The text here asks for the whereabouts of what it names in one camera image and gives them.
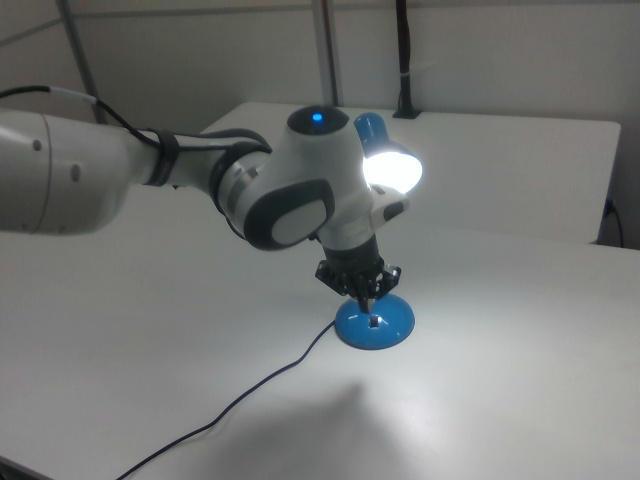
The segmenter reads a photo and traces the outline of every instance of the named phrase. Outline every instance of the blue lamp shade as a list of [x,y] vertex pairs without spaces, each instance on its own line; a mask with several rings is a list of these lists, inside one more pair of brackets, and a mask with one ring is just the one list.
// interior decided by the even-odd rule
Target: blue lamp shade
[[354,121],[364,152],[363,170],[371,185],[386,185],[407,193],[420,181],[422,164],[402,145],[389,139],[383,118],[363,113]]
[[360,311],[358,303],[347,300],[336,314],[336,332],[347,345],[363,350],[389,348],[406,339],[415,325],[407,302],[391,293],[373,304],[371,313]]

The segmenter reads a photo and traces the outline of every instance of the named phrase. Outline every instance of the white wall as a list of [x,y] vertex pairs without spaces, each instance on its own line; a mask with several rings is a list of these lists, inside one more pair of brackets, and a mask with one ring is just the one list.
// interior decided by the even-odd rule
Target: white wall
[[[0,90],[44,84],[84,90],[54,0],[0,0]],[[85,106],[44,94],[2,100],[2,107],[93,121]]]
[[100,96],[140,126],[199,131],[248,100],[323,103],[310,0],[75,0]]
[[[393,2],[355,3],[335,6],[343,102],[395,108]],[[412,79],[419,108],[621,123],[613,195],[640,248],[640,4],[418,7],[409,22],[412,63],[435,62]]]

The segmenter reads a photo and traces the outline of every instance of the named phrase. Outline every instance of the table surface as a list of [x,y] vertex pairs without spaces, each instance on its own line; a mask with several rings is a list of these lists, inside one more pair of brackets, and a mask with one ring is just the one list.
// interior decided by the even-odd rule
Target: table surface
[[[379,243],[404,268],[405,342],[330,331],[135,478],[636,476],[638,252],[402,217]],[[90,236],[0,235],[0,456],[112,479],[212,420],[333,319],[321,259],[252,249],[190,189],[133,188]]]
[[[245,103],[214,124],[277,145],[300,106]],[[407,220],[590,243],[598,238],[620,125],[548,118],[342,109],[382,115],[392,139],[422,160]]]

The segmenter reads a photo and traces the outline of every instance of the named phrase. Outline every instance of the black cable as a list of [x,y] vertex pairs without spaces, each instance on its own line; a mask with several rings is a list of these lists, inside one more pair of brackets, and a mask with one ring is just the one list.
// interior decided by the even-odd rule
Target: black cable
[[275,377],[277,377],[278,375],[286,372],[287,370],[292,369],[293,367],[298,366],[300,363],[302,363],[302,361],[307,357],[307,355],[309,355],[309,352],[311,351],[311,349],[315,346],[316,343],[318,343],[318,341],[322,338],[322,336],[327,333],[327,331],[333,327],[335,324],[334,322],[331,322],[329,325],[327,325],[326,327],[324,327],[324,329],[322,329],[322,331],[316,336],[316,338],[313,339],[313,341],[311,342],[311,345],[309,345],[309,347],[307,348],[307,350],[302,354],[302,356],[300,358],[298,358],[295,362],[291,362],[288,365],[285,365],[284,367],[280,368],[279,370],[276,370],[275,372],[273,372],[272,374],[266,376],[265,378],[263,378],[260,382],[256,383],[253,387],[251,387],[249,390],[247,390],[246,392],[244,392],[242,395],[240,395],[238,398],[236,398],[233,402],[231,402],[223,411],[222,413],[220,413],[220,415],[218,415],[211,423],[208,423],[206,425],[204,425],[203,427],[200,427],[196,430],[194,430],[191,433],[187,433],[186,435],[183,435],[182,437],[178,438],[177,440],[174,440],[173,442],[165,445],[164,447],[162,447],[160,450],[156,451],[155,453],[152,453],[151,455],[149,455],[147,458],[145,458],[144,460],[142,460],[140,463],[136,464],[135,466],[131,467],[129,470],[127,470],[125,473],[123,473],[122,475],[120,475],[118,478],[116,478],[116,480],[123,480],[124,478],[128,477],[129,475],[131,475],[133,472],[135,472],[136,470],[138,470],[139,468],[143,467],[144,465],[146,465],[147,463],[149,463],[151,460],[153,460],[154,458],[158,457],[159,455],[162,455],[164,452],[166,452],[167,450],[175,447],[176,445],[178,445],[181,442],[184,442],[185,440],[187,440],[188,438],[193,437],[194,435],[197,435],[198,433],[204,432],[205,430],[209,430],[210,428],[213,428],[216,426],[216,424],[222,420],[224,418],[224,416],[229,413],[231,411],[231,409],[233,409],[233,407],[235,407],[238,403],[240,403],[242,400],[244,400],[246,397],[248,397],[249,395],[251,395],[253,392],[255,392],[258,388],[260,388],[262,385],[264,385],[265,383],[267,383],[269,380],[274,379]]
[[624,235],[622,234],[622,221],[620,221],[620,214],[618,213],[618,209],[616,208],[615,203],[611,204],[611,213],[615,215],[616,222],[618,223],[618,235],[620,238],[620,248],[624,248]]
[[[51,87],[46,85],[29,85],[25,87],[16,87],[10,88],[8,90],[3,90],[0,92],[0,99],[11,97],[14,95],[21,95],[24,93],[33,93],[33,92],[44,92],[51,93]],[[157,149],[161,149],[162,145],[157,140],[147,137],[142,133],[139,128],[134,127],[129,122],[127,122],[122,115],[116,112],[111,106],[109,106],[106,102],[100,100],[97,97],[93,97],[96,100],[96,106],[106,113],[108,113],[116,122],[118,122],[122,127],[127,130],[131,135],[136,137],[142,143],[147,145],[151,145]],[[206,136],[194,135],[194,134],[180,134],[183,137],[192,137],[192,138],[207,138]],[[226,150],[228,147],[226,145],[181,145],[179,148],[180,152],[204,152],[204,151],[212,151],[212,150]]]
[[0,98],[12,97],[13,95],[20,95],[23,93],[32,93],[32,92],[45,92],[49,93],[51,89],[46,85],[29,85],[27,87],[16,87],[10,88],[8,90],[3,90],[0,92]]

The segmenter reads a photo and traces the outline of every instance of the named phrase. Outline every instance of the black joint ring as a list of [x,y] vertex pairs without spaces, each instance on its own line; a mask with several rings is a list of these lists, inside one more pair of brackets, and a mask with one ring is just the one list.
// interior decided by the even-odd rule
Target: black joint ring
[[158,136],[158,141],[160,142],[160,158],[158,158],[158,162],[153,169],[151,178],[147,183],[145,183],[145,185],[161,187],[167,183],[167,180],[171,175],[171,171],[173,170],[173,166],[176,164],[176,160],[178,159],[178,155],[180,155],[180,144],[178,143],[175,135],[171,132],[151,129],[149,129],[149,131]]

